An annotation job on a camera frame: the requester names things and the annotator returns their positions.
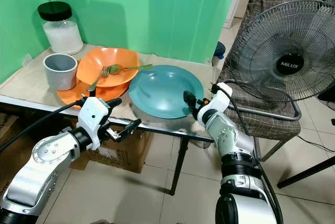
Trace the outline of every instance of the black table leg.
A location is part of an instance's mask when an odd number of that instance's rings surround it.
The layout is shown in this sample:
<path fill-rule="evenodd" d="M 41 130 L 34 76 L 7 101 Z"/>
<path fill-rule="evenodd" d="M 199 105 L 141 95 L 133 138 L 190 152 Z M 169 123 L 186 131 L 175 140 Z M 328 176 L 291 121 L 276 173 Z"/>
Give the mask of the black table leg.
<path fill-rule="evenodd" d="M 319 164 L 317 164 L 317 165 L 315 165 L 315 166 L 313 166 L 313 167 L 311 167 L 311 168 L 309 168 L 309 169 L 307 169 L 307 170 L 305 170 L 301 173 L 298 173 L 297 175 L 294 175 L 291 178 L 287 178 L 287 179 L 279 182 L 277 184 L 277 187 L 278 188 L 283 188 L 283 187 L 288 186 L 290 184 L 293 184 L 297 181 L 300 181 L 304 178 L 307 178 L 307 177 L 309 177 L 313 174 L 316 174 L 316 173 L 318 173 L 318 172 L 320 172 L 320 171 L 322 171 L 326 168 L 329 168 L 332 165 L 335 165 L 335 156 L 331 157 L 330 159 L 327 159 L 327 160 L 325 160 L 325 161 L 323 161 L 323 162 L 321 162 L 321 163 L 319 163 Z"/>
<path fill-rule="evenodd" d="M 176 192 L 180 171 L 182 170 L 185 154 L 186 154 L 186 151 L 187 151 L 188 141 L 189 141 L 189 139 L 187 137 L 181 137 L 180 138 L 180 147 L 179 147 L 176 169 L 174 170 L 172 186 L 171 186 L 171 189 L 170 189 L 170 192 L 169 192 L 170 195 L 172 195 L 172 196 Z"/>

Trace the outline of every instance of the gray cup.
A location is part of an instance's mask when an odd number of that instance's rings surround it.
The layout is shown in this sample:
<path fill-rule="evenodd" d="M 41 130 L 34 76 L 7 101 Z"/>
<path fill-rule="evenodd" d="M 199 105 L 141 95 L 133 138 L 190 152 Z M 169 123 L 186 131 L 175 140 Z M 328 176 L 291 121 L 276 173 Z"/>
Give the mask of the gray cup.
<path fill-rule="evenodd" d="M 43 60 L 48 84 L 53 91 L 66 91 L 76 85 L 77 60 L 67 54 L 51 54 Z"/>

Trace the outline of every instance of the fan logo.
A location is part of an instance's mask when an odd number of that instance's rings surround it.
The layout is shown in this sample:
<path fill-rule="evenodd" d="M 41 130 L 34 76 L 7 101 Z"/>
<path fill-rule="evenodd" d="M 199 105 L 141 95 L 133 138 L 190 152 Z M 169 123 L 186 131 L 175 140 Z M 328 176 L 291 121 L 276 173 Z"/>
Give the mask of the fan logo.
<path fill-rule="evenodd" d="M 285 62 L 282 62 L 281 65 L 283 65 L 285 67 L 293 68 L 293 69 L 297 69 L 300 66 L 299 64 L 292 64 L 292 63 L 285 63 Z"/>

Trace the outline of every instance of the white floor tile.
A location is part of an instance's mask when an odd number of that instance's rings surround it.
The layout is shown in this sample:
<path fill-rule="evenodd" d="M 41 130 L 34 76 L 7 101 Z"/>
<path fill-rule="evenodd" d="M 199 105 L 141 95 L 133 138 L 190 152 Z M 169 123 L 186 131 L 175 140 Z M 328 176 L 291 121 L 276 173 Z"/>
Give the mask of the white floor tile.
<path fill-rule="evenodd" d="M 226 29 L 223 28 L 220 34 L 220 38 L 219 41 L 222 42 L 224 44 L 224 46 L 226 47 L 226 53 L 225 55 L 227 55 L 234 43 L 235 40 L 235 33 L 234 30 L 232 28 L 230 29 Z"/>
<path fill-rule="evenodd" d="M 167 183 L 171 183 L 169 172 Z M 165 195 L 160 224 L 215 223 L 215 206 L 220 183 L 193 175 L 181 174 L 174 196 Z"/>
<path fill-rule="evenodd" d="M 55 187 L 53 193 L 50 195 L 50 198 L 49 198 L 45 208 L 43 209 L 43 212 L 38 217 L 36 224 L 43 224 L 44 223 L 44 221 L 47 218 L 54 202 L 56 201 L 58 195 L 60 194 L 66 180 L 68 179 L 71 171 L 72 171 L 72 169 L 69 168 L 65 172 L 63 172 L 62 174 L 59 175 L 59 178 L 58 178 L 57 183 L 56 183 L 56 187 Z"/>
<path fill-rule="evenodd" d="M 335 126 L 331 123 L 331 119 L 335 118 L 335 111 L 328 108 L 315 97 L 305 99 L 304 103 L 316 129 L 335 134 Z"/>
<path fill-rule="evenodd" d="M 277 195 L 285 224 L 333 224 L 335 206 Z"/>
<path fill-rule="evenodd" d="M 314 123 L 312 121 L 312 118 L 309 115 L 309 112 L 306 108 L 304 101 L 298 101 L 298 106 L 301 110 L 301 119 L 299 120 L 301 127 L 306 128 L 306 129 L 315 130 Z"/>
<path fill-rule="evenodd" d="M 146 158 L 146 164 L 167 168 L 171 158 L 173 139 L 173 136 L 153 133 L 153 140 Z"/>
<path fill-rule="evenodd" d="M 136 174 L 90 161 L 84 171 L 72 171 L 45 223 L 157 224 L 166 173 L 145 165 Z"/>
<path fill-rule="evenodd" d="M 335 151 L 335 135 L 325 132 L 318 132 L 322 144 L 330 150 Z M 328 157 L 335 156 L 335 152 L 327 152 Z"/>
<path fill-rule="evenodd" d="M 225 59 L 218 59 L 216 58 L 214 61 L 213 71 L 211 75 L 211 82 L 216 83 L 219 75 L 221 74 L 222 68 L 224 66 Z"/>
<path fill-rule="evenodd" d="M 299 135 L 308 141 L 321 144 L 316 131 L 302 129 Z M 263 167 L 276 193 L 335 204 L 335 172 L 331 167 L 282 189 L 276 186 L 279 181 L 327 158 L 324 150 L 295 137 L 264 162 Z"/>
<path fill-rule="evenodd" d="M 269 152 L 271 148 L 273 148 L 278 143 L 278 141 L 276 140 L 269 140 L 263 138 L 259 138 L 259 142 L 262 156 L 267 154 L 267 152 Z"/>
<path fill-rule="evenodd" d="M 170 170 L 175 169 L 179 145 L 180 140 L 175 138 L 170 160 Z M 190 142 L 188 144 L 182 172 L 204 178 L 211 178 L 213 180 L 221 180 L 221 162 L 215 145 L 211 144 L 208 149 L 202 149 Z"/>
<path fill-rule="evenodd" d="M 236 37 L 239 32 L 240 26 L 242 23 L 242 18 L 234 17 L 230 29 L 234 31 L 234 36 Z"/>

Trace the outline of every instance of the power cord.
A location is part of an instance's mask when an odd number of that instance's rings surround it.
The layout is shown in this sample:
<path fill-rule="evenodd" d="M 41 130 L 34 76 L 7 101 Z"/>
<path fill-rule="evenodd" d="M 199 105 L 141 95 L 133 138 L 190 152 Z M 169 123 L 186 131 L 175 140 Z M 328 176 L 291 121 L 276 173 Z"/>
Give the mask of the power cord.
<path fill-rule="evenodd" d="M 299 139 L 303 140 L 303 141 L 306 142 L 306 143 L 309 143 L 309 144 L 314 145 L 314 146 L 316 146 L 316 147 L 318 147 L 318 148 L 320 148 L 320 149 L 323 149 L 323 150 L 326 151 L 326 152 L 335 152 L 335 150 L 331 150 L 331 149 L 325 147 L 325 146 L 322 145 L 322 144 L 318 144 L 318 143 L 314 143 L 314 142 L 307 141 L 307 140 L 305 140 L 304 138 L 302 138 L 302 137 L 299 136 L 299 135 L 298 135 L 297 137 L 298 137 Z"/>
<path fill-rule="evenodd" d="M 233 100 L 233 98 L 224 89 L 222 89 L 220 86 L 218 86 L 217 84 L 213 84 L 212 87 L 211 87 L 211 92 L 214 93 L 214 94 L 216 94 L 218 90 L 222 91 L 229 98 L 229 100 L 231 101 L 232 105 L 234 106 L 234 109 L 235 109 L 235 111 L 236 111 L 236 113 L 237 113 L 237 115 L 238 115 L 238 117 L 239 117 L 239 119 L 241 121 L 241 124 L 242 124 L 242 127 L 243 127 L 245 133 L 250 136 L 250 134 L 248 132 L 248 129 L 247 129 L 247 126 L 245 125 L 245 123 L 243 121 L 243 118 L 241 116 L 241 113 L 240 113 L 240 111 L 239 111 L 239 109 L 238 109 L 235 101 Z M 267 175 L 266 175 L 266 173 L 265 173 L 262 165 L 259 163 L 259 161 L 257 159 L 255 159 L 255 160 L 256 160 L 257 165 L 259 166 L 259 168 L 260 168 L 260 170 L 262 172 L 262 175 L 264 177 L 264 180 L 265 180 L 265 183 L 267 185 L 267 188 L 269 189 L 270 194 L 272 196 L 272 199 L 274 201 L 274 202 L 271 201 L 271 199 L 269 197 L 269 193 L 265 189 L 265 193 L 266 193 L 266 195 L 267 195 L 267 197 L 269 199 L 269 202 L 270 202 L 271 208 L 272 208 L 272 210 L 274 212 L 274 215 L 276 217 L 277 223 L 278 224 L 283 224 L 284 220 L 283 220 L 282 210 L 281 210 L 281 207 L 280 207 L 279 202 L 277 200 L 276 194 L 273 191 L 273 188 L 271 186 L 270 180 L 267 177 Z"/>
<path fill-rule="evenodd" d="M 27 132 L 29 132 L 31 129 L 35 128 L 36 126 L 38 126 L 40 123 L 46 121 L 47 119 L 49 119 L 50 117 L 54 116 L 57 113 L 60 113 L 61 111 L 64 111 L 74 105 L 79 105 L 79 106 L 83 106 L 85 101 L 86 101 L 87 97 L 84 97 L 80 100 L 77 100 L 76 102 L 73 102 L 71 104 L 65 105 L 49 114 L 47 114 L 46 116 L 44 116 L 43 118 L 37 120 L 35 123 L 33 123 L 32 125 L 28 126 L 26 129 L 24 129 L 22 132 L 20 132 L 18 135 L 16 135 L 15 137 L 13 137 L 12 139 L 10 139 L 8 142 L 4 143 L 1 147 L 0 147 L 0 154 L 6 149 L 8 148 L 11 144 L 13 144 L 18 138 L 20 138 L 22 135 L 26 134 Z"/>

